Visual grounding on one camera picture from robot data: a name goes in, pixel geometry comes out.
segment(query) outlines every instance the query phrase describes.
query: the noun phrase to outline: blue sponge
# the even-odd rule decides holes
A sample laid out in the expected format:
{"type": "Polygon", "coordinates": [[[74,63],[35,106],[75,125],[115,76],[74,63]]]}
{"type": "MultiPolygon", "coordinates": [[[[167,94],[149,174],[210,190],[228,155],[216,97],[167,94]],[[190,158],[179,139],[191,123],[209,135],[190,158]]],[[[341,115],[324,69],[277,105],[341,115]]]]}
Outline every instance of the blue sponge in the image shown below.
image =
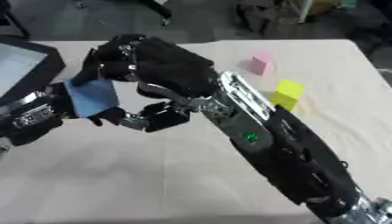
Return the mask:
{"type": "Polygon", "coordinates": [[[79,117],[93,116],[119,105],[111,80],[93,80],[81,87],[75,87],[70,80],[64,80],[64,84],[79,117]]]}

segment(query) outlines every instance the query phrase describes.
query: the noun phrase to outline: white tablecloth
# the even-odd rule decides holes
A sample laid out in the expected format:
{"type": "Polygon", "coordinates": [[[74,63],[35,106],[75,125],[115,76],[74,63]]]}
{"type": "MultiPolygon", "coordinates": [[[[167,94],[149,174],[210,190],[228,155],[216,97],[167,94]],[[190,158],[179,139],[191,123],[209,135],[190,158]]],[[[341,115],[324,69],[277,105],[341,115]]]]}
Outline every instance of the white tablecloth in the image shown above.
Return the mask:
{"type": "MultiPolygon", "coordinates": [[[[76,74],[88,48],[99,44],[45,43],[59,48],[67,63],[64,76],[76,74]]],[[[363,190],[392,199],[392,90],[353,43],[220,41],[184,47],[214,60],[220,71],[242,71],[266,94],[281,78],[303,84],[294,113],[349,162],[363,190]],[[245,69],[257,50],[273,55],[263,77],[245,69]]],[[[137,96],[132,84],[116,88],[130,111],[150,102],[137,96]]],[[[67,121],[41,140],[13,149],[0,163],[0,223],[315,220],[253,171],[202,115],[154,134],[67,121]]]]}

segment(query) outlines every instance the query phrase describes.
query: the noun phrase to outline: yellow cube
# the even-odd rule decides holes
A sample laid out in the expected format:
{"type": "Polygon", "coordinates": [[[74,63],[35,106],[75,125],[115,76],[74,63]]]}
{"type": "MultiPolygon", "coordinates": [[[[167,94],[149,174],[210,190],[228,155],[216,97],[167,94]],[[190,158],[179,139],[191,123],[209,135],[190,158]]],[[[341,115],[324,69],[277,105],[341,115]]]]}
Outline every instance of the yellow cube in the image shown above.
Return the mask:
{"type": "Polygon", "coordinates": [[[282,79],[270,100],[273,104],[280,104],[285,109],[292,111],[303,91],[302,85],[282,79]]]}

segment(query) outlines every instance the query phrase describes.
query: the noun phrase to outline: computer screen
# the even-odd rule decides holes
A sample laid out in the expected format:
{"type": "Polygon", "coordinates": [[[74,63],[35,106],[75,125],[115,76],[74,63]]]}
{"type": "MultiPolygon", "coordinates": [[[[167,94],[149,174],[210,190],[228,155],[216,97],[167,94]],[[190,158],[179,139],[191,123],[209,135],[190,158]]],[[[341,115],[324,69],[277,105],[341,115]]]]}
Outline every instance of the computer screen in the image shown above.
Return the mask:
{"type": "Polygon", "coordinates": [[[0,43],[0,97],[22,80],[47,54],[0,43]]]}

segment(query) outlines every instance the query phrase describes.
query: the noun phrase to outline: robotic arm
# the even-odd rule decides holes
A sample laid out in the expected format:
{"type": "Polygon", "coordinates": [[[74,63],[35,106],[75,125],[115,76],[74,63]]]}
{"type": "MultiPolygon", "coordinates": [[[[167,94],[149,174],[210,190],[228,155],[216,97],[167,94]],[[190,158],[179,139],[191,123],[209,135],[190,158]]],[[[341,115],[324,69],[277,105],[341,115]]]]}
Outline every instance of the robotic arm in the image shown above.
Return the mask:
{"type": "MultiPolygon", "coordinates": [[[[333,151],[305,124],[272,105],[239,74],[214,71],[214,63],[158,38],[116,37],[90,51],[75,86],[95,79],[137,82],[140,95],[169,99],[137,114],[112,108],[90,117],[134,130],[153,132],[190,121],[201,112],[284,196],[306,204],[324,223],[392,223],[392,203],[370,200],[354,183],[333,151]]],[[[0,108],[0,135],[29,143],[75,118],[62,84],[26,96],[31,101],[0,108]]]]}

